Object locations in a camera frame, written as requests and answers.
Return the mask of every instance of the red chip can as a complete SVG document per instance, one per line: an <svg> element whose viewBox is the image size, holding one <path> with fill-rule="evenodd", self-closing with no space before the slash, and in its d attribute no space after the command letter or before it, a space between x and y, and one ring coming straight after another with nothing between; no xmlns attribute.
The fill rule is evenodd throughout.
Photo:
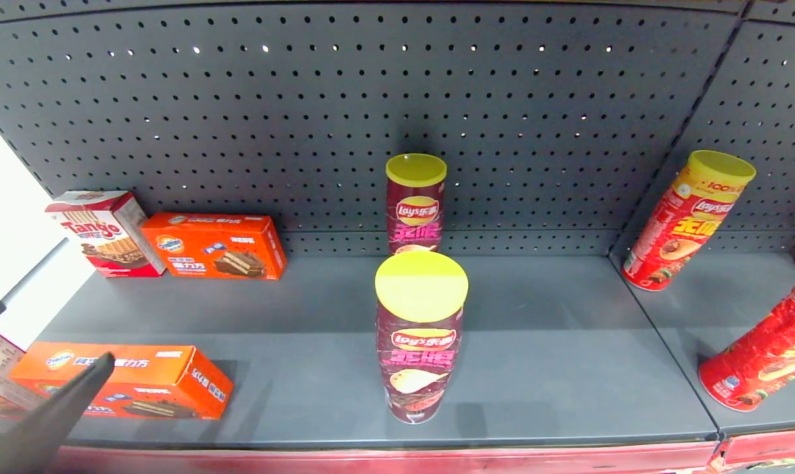
<svg viewBox="0 0 795 474"><path fill-rule="evenodd" d="M795 379L795 288L721 354L699 366L699 381L725 407L752 411Z"/></svg>
<svg viewBox="0 0 795 474"><path fill-rule="evenodd" d="M666 288L719 228L755 174L754 166L729 154L690 153L626 258L626 281L649 291Z"/></svg>
<svg viewBox="0 0 795 474"><path fill-rule="evenodd" d="M441 246L447 165L429 154L399 154L385 165L389 252L437 251Z"/></svg>
<svg viewBox="0 0 795 474"><path fill-rule="evenodd" d="M389 411L430 420L458 356L467 275L436 252L403 252L377 270L377 354Z"/></svg>

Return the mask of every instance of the lay's logo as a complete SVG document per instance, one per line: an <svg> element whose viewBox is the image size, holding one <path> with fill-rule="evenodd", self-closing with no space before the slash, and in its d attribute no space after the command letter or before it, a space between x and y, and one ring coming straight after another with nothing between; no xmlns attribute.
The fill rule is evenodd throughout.
<svg viewBox="0 0 795 474"><path fill-rule="evenodd" d="M443 351L455 341L456 331L439 328L408 328L391 333L391 343L406 351Z"/></svg>
<svg viewBox="0 0 795 474"><path fill-rule="evenodd" d="M725 214L734 207L734 202L714 201L713 199L700 199L690 211L693 216L704 220L722 220Z"/></svg>
<svg viewBox="0 0 795 474"><path fill-rule="evenodd" d="M49 368L49 370L58 370L62 368L64 365L69 363L75 357L75 353L69 350L63 350L57 352L55 355L49 357L45 360L45 366Z"/></svg>
<svg viewBox="0 0 795 474"><path fill-rule="evenodd" d="M404 197L397 203L397 218L406 225L424 225L439 215L439 202L428 196Z"/></svg>

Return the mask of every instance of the pegboard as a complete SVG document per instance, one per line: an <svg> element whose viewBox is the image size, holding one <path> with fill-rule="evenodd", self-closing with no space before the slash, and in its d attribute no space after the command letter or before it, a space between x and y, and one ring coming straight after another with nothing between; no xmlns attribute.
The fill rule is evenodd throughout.
<svg viewBox="0 0 795 474"><path fill-rule="evenodd" d="M738 251L795 251L795 26L746 22L686 131L617 245L633 244L690 151L716 149L757 168L720 231L777 231L768 246L751 239Z"/></svg>
<svg viewBox="0 0 795 474"><path fill-rule="evenodd" d="M387 255L385 232L287 232L289 255ZM461 230L448 232L441 249L448 255L606 255L614 230Z"/></svg>
<svg viewBox="0 0 795 474"><path fill-rule="evenodd" d="M241 0L155 0L153 3L147 0L50 0L44 2L39 0L16 0L14 2L0 0L0 22L73 13L92 13L115 9L140 9L152 6L174 7L198 3L207 5L225 3L242 4L247 2L242 2ZM736 12L740 8L741 3L743 3L743 0L705 0L705 2L700 2L699 0L602 0L602 3Z"/></svg>
<svg viewBox="0 0 795 474"><path fill-rule="evenodd" d="M785 252L795 255L795 232L722 231L710 237L705 251L715 252Z"/></svg>
<svg viewBox="0 0 795 474"><path fill-rule="evenodd" d="M748 18L795 24L795 1L755 2L749 10Z"/></svg>
<svg viewBox="0 0 795 474"><path fill-rule="evenodd" d="M726 13L271 4L0 24L0 131L51 194L385 228L386 160L450 167L449 229L614 230L731 33Z"/></svg>

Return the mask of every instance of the chocolate wafer image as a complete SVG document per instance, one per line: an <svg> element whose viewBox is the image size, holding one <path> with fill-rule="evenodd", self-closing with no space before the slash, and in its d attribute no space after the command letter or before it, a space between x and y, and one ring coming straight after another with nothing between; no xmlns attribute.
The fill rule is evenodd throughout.
<svg viewBox="0 0 795 474"><path fill-rule="evenodd" d="M123 408L126 413L138 417L195 418L195 411L169 402L132 402Z"/></svg>
<svg viewBox="0 0 795 474"><path fill-rule="evenodd" d="M142 251L130 237L96 246L96 256L126 268L137 268L148 264L145 255L142 255Z"/></svg>
<svg viewBox="0 0 795 474"><path fill-rule="evenodd" d="M226 251L213 261L213 266L221 273L238 277L259 278L265 275L265 264L248 252Z"/></svg>

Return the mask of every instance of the maroon chip can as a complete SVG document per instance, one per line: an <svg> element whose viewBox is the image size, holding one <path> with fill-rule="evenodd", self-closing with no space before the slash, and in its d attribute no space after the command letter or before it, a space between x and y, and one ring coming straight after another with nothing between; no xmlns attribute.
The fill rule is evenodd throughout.
<svg viewBox="0 0 795 474"><path fill-rule="evenodd" d="M467 275L436 252L404 252L379 267L377 354L389 411L403 423L430 420L451 378Z"/></svg>
<svg viewBox="0 0 795 474"><path fill-rule="evenodd" d="M437 251L443 230L447 165L429 154L394 156L385 165L389 252Z"/></svg>

